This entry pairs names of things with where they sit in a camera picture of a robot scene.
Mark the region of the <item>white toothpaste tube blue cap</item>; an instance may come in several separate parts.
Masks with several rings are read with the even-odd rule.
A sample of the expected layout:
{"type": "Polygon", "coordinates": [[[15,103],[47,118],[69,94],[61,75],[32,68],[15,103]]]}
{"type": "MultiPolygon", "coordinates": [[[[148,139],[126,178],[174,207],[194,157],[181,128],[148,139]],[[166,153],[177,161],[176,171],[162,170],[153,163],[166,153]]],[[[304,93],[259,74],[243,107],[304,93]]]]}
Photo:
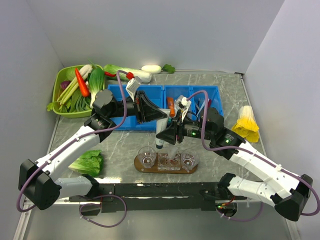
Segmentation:
{"type": "MultiPolygon", "coordinates": [[[[168,120],[171,112],[169,109],[165,109],[165,108],[161,108],[160,110],[166,114],[166,117],[156,121],[156,135],[167,128],[167,124],[168,124],[168,120]]],[[[164,141],[156,137],[155,144],[157,149],[162,149],[164,145],[164,141]]]]}

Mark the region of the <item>white red toothpaste tube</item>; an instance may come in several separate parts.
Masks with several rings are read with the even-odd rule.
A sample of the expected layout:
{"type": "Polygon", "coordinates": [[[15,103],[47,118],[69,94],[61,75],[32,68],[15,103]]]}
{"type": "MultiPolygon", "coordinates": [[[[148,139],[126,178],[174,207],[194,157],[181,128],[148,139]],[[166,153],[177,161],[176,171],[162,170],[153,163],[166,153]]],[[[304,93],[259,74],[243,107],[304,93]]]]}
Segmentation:
{"type": "Polygon", "coordinates": [[[169,161],[177,161],[176,157],[179,153],[179,149],[177,147],[172,147],[169,151],[168,151],[168,160],[169,161]]]}

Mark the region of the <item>clear square organizer tray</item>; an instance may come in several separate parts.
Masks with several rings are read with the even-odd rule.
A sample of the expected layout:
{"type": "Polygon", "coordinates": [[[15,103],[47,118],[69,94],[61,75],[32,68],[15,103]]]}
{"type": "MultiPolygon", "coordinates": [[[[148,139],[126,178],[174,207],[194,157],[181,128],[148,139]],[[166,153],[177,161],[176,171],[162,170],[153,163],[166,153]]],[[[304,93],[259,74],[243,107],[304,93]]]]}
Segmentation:
{"type": "Polygon", "coordinates": [[[157,155],[157,169],[159,171],[179,171],[181,169],[181,153],[178,152],[173,159],[167,153],[157,155]]]}

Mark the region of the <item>clear plastic cup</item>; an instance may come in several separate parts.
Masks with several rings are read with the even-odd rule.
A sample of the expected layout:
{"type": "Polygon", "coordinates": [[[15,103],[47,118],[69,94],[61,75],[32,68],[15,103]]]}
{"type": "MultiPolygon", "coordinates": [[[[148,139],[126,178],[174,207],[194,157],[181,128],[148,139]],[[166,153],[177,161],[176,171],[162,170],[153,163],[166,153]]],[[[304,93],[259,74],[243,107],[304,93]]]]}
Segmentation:
{"type": "Polygon", "coordinates": [[[198,165],[199,160],[198,152],[192,148],[185,149],[180,155],[181,167],[188,173],[198,165]]]}
{"type": "Polygon", "coordinates": [[[144,168],[151,168],[156,162],[157,153],[151,146],[142,147],[137,154],[139,162],[144,168]]]}

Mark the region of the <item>white blue toothbrush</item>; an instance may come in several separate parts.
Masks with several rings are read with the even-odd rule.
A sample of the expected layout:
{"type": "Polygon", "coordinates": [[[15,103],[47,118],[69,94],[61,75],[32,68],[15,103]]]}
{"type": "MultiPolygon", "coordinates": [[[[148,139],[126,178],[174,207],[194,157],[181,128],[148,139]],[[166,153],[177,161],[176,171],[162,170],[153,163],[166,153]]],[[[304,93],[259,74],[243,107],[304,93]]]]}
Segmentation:
{"type": "Polygon", "coordinates": [[[198,108],[197,108],[196,115],[199,116],[201,111],[205,108],[205,106],[208,107],[208,100],[205,100],[204,98],[199,98],[197,106],[198,108]]]}

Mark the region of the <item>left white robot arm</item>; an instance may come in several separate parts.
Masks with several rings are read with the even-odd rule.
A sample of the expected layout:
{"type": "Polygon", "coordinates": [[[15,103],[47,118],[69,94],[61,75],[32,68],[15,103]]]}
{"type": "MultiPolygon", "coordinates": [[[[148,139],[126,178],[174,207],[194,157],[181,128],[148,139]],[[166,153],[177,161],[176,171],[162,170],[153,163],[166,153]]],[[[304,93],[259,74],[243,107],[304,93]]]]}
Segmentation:
{"type": "Polygon", "coordinates": [[[112,131],[120,127],[112,118],[136,117],[139,123],[167,118],[167,113],[155,105],[144,91],[139,90],[134,98],[117,101],[113,93],[104,89],[96,94],[91,116],[66,142],[51,153],[33,162],[25,160],[19,169],[18,190],[35,207],[45,210],[56,200],[80,195],[87,201],[99,195],[99,184],[93,177],[83,175],[61,178],[61,174],[82,154],[104,141],[112,131]]]}

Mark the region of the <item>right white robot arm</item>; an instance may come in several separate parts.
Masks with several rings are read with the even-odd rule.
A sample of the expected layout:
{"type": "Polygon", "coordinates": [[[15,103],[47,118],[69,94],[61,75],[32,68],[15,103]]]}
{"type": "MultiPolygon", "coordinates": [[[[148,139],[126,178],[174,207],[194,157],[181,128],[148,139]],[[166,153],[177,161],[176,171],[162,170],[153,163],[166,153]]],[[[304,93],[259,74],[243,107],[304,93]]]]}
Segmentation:
{"type": "Polygon", "coordinates": [[[170,126],[156,137],[172,145],[181,143],[184,137],[209,140],[206,150],[242,166],[260,179],[256,182],[232,173],[225,174],[218,187],[223,199],[240,196],[258,200],[293,222],[303,215],[313,179],[306,174],[292,173],[265,157],[244,138],[226,128],[224,117],[214,107],[203,110],[199,121],[183,119],[177,113],[170,126]]]}

